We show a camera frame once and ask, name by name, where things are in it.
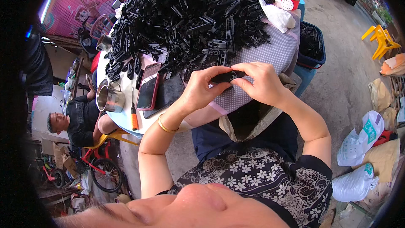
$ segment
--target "floral print shirt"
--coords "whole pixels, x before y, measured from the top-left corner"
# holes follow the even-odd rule
[[[221,183],[269,206],[290,227],[318,227],[331,199],[331,178],[331,169],[314,156],[291,163],[273,150],[246,148],[206,160],[162,194],[177,194],[192,183]]]

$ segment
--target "gold bangle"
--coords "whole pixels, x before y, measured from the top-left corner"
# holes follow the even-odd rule
[[[166,132],[169,132],[169,133],[176,133],[177,130],[179,130],[180,127],[178,127],[176,130],[170,130],[170,129],[166,128],[165,126],[163,126],[162,122],[160,121],[160,118],[162,117],[162,115],[163,115],[163,114],[159,115],[159,119],[158,119],[158,124],[159,124],[159,126],[160,126],[164,131],[166,131]]]

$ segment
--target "eyebrow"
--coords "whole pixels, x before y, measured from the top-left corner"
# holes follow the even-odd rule
[[[119,220],[119,221],[124,221],[126,223],[128,223],[128,220],[126,220],[125,218],[123,218],[123,216],[119,215],[118,213],[115,213],[114,211],[110,210],[106,205],[101,204],[101,205],[97,205],[96,209],[102,211],[104,214],[109,215],[110,217],[114,218],[115,220]]]

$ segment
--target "smartphone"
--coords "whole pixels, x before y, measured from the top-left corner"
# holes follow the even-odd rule
[[[184,85],[179,74],[176,74],[174,77],[167,79],[165,82],[159,81],[158,92],[156,93],[155,107],[152,110],[144,111],[143,117],[145,119],[148,119],[152,115],[169,107],[178,98],[180,98],[181,94],[183,94],[183,91]]]
[[[137,110],[152,110],[155,107],[156,92],[159,85],[159,69],[161,63],[152,63],[145,67],[140,88],[138,100],[136,101]]]

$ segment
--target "man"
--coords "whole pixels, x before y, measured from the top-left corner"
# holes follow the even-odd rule
[[[96,72],[93,73],[93,83],[96,83]],[[96,100],[97,86],[89,83],[90,92],[72,99],[66,107],[66,115],[49,113],[48,130],[60,134],[68,132],[70,142],[77,147],[94,146],[102,134],[111,134],[118,129],[117,124],[107,115],[99,111]]]

